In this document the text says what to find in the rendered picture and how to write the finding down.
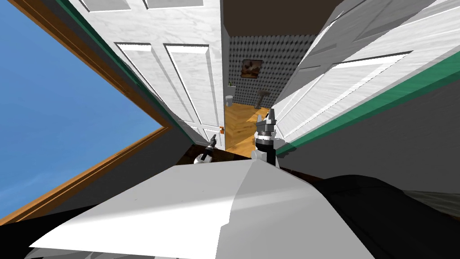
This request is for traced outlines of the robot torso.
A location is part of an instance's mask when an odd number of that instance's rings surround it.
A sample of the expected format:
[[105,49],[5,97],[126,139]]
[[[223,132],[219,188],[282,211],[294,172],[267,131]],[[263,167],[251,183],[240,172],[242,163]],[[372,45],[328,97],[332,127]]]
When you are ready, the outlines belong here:
[[25,259],[374,259],[317,189],[261,160],[173,166],[31,247]]

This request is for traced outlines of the grey toilet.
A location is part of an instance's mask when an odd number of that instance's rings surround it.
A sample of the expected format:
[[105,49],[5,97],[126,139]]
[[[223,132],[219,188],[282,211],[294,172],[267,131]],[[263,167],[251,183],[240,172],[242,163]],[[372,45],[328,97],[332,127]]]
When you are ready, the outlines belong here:
[[226,106],[230,107],[233,105],[233,98],[236,93],[236,87],[233,85],[232,81],[228,82],[228,85],[224,88],[224,97],[226,101]]

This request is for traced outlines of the white panelled door leaf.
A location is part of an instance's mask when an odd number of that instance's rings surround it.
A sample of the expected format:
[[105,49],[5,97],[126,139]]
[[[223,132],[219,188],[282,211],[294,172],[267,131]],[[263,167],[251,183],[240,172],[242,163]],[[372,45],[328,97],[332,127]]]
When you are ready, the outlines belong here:
[[69,0],[197,144],[225,149],[222,0]]
[[292,143],[460,51],[460,0],[344,0],[274,105]]

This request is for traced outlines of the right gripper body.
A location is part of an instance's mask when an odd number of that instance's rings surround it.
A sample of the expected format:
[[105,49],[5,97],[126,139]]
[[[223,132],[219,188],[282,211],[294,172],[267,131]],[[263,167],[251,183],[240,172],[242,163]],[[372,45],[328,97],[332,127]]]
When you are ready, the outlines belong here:
[[276,134],[275,129],[274,129],[275,125],[276,125],[275,119],[267,119],[264,121],[258,121],[256,123],[255,138],[258,138],[258,136],[262,136],[262,138],[274,138]]

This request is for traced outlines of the window with wooden frame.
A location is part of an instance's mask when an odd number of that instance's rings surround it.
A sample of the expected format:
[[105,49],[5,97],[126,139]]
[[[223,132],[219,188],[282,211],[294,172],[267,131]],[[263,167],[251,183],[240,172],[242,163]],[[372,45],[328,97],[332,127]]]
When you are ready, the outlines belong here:
[[0,0],[0,224],[97,202],[112,173],[137,183],[169,132],[7,0]]

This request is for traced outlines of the brown framed wall picture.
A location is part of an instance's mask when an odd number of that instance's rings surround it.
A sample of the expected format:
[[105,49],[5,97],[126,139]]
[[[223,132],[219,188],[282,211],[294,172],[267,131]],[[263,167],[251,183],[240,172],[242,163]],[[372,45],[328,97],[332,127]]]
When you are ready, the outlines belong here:
[[243,60],[241,77],[249,78],[249,79],[256,79],[260,73],[262,63],[263,63],[263,60],[250,60],[250,59]]

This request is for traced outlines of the grey pedestal sink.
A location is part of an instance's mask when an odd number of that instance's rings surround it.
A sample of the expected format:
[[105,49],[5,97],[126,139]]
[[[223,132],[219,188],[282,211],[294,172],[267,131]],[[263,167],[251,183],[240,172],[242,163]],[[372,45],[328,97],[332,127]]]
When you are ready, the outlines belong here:
[[257,94],[258,94],[258,100],[257,100],[256,104],[254,105],[254,108],[255,109],[261,109],[261,105],[262,105],[264,97],[269,96],[270,92],[267,91],[267,90],[258,90]]

